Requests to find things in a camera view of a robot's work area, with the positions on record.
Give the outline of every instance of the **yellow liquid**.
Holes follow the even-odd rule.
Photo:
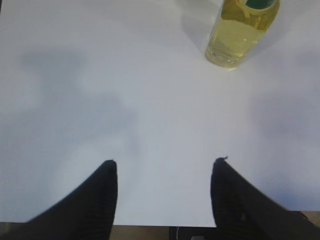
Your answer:
[[[210,37],[206,58],[219,66],[234,69],[270,27],[280,7],[280,0],[264,9],[246,5],[247,0],[225,0]]]

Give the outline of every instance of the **white surface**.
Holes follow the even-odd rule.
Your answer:
[[[204,57],[222,1],[7,0],[0,221],[118,163],[116,225],[213,226],[215,158],[291,210],[320,210],[320,1],[283,0],[239,68]]]

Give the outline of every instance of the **bottle cap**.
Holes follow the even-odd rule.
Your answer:
[[[266,9],[274,4],[275,0],[247,0],[245,5],[252,9]]]

